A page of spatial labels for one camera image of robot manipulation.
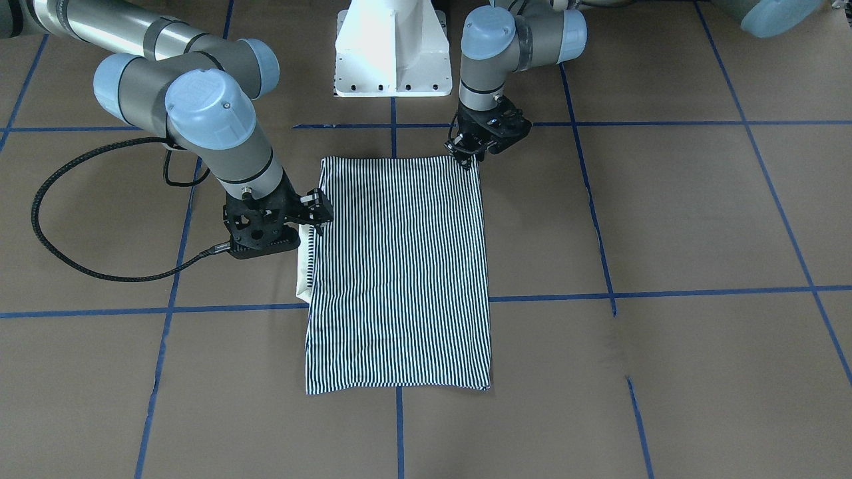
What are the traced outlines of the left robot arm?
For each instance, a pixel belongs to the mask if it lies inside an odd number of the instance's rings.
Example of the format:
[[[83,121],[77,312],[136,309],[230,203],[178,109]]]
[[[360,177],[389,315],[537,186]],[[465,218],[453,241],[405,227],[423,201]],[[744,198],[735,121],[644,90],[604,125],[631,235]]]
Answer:
[[[465,170],[526,138],[533,122],[505,96],[509,73],[560,65],[583,54],[584,8],[638,2],[711,3],[742,31],[768,39],[790,31],[827,1],[490,1],[463,21],[459,103],[444,146]]]

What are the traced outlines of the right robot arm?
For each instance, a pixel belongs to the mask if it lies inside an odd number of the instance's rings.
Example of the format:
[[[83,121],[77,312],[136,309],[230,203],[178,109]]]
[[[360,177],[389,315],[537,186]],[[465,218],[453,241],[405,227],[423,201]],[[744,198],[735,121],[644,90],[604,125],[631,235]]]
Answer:
[[[256,116],[280,64],[257,39],[229,41],[127,1],[3,1],[2,37],[51,34],[110,52],[93,90],[117,119],[192,152],[226,191],[226,248],[237,258],[296,249],[294,225],[332,221],[320,189],[296,193]]]

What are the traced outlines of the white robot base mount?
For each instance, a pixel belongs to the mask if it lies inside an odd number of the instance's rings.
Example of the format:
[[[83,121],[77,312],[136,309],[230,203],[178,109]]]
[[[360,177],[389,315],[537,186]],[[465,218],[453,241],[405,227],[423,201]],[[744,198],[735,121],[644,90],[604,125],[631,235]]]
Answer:
[[[353,1],[337,14],[334,92],[343,98],[451,94],[445,8],[431,1]]]

